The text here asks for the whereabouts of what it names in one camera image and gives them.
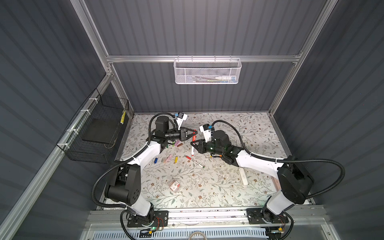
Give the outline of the red capped marker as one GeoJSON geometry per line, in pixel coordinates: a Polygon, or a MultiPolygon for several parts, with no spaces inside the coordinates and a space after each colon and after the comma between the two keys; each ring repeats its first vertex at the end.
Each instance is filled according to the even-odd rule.
{"type": "Polygon", "coordinates": [[[194,156],[195,155],[195,148],[194,148],[194,141],[196,141],[196,135],[193,136],[192,138],[192,142],[191,142],[191,156],[194,156]]]}
{"type": "Polygon", "coordinates": [[[196,160],[193,160],[191,157],[189,157],[189,156],[186,156],[186,158],[188,159],[188,162],[189,162],[189,163],[194,163],[194,164],[196,164],[196,165],[200,166],[201,168],[205,168],[205,166],[204,166],[204,165],[200,164],[200,163],[199,163],[199,162],[197,162],[196,160]]]}

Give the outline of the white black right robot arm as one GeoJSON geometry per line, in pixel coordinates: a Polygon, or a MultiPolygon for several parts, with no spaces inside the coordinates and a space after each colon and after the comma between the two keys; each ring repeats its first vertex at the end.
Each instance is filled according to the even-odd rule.
{"type": "Polygon", "coordinates": [[[287,162],[283,163],[279,158],[253,156],[244,147],[232,145],[224,131],[214,131],[208,136],[209,133],[205,131],[204,139],[191,142],[200,154],[209,153],[229,165],[255,170],[279,183],[280,189],[267,199],[259,214],[264,222],[274,223],[290,207],[305,203],[314,179],[301,163],[295,162],[296,158],[289,156],[287,162]]]}

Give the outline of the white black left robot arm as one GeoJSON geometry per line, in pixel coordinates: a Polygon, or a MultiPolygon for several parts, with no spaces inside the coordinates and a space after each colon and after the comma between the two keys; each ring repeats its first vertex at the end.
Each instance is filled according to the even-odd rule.
{"type": "Polygon", "coordinates": [[[141,196],[141,171],[157,157],[171,142],[186,141],[197,135],[196,130],[182,127],[187,114],[161,113],[151,118],[149,135],[143,148],[123,161],[124,165],[107,174],[105,197],[116,202],[108,208],[124,208],[148,225],[155,218],[154,206],[141,196]]]}

